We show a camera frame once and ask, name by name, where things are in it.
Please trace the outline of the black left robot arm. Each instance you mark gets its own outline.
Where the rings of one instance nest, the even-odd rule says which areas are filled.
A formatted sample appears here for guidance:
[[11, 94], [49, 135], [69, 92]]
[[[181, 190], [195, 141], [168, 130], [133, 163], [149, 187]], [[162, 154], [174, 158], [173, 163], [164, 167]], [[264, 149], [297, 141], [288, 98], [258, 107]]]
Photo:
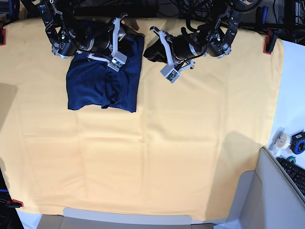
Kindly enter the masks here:
[[243, 14], [254, 11], [260, 4], [259, 0], [213, 0], [205, 24], [193, 28], [187, 19], [178, 36], [152, 26], [150, 29], [158, 40], [146, 48], [143, 56], [177, 71], [193, 68], [194, 60], [207, 54], [222, 58], [231, 52]]

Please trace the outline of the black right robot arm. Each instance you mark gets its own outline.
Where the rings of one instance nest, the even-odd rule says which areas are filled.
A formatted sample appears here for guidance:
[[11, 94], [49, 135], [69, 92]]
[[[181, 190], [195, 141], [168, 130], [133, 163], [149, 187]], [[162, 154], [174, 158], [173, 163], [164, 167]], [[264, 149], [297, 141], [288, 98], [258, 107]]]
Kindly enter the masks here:
[[84, 52], [111, 61], [118, 51], [128, 46], [128, 41], [140, 36], [122, 23], [126, 13], [107, 23], [75, 18], [75, 7], [81, 3], [80, 0], [42, 0], [38, 4], [54, 55], [69, 58]]

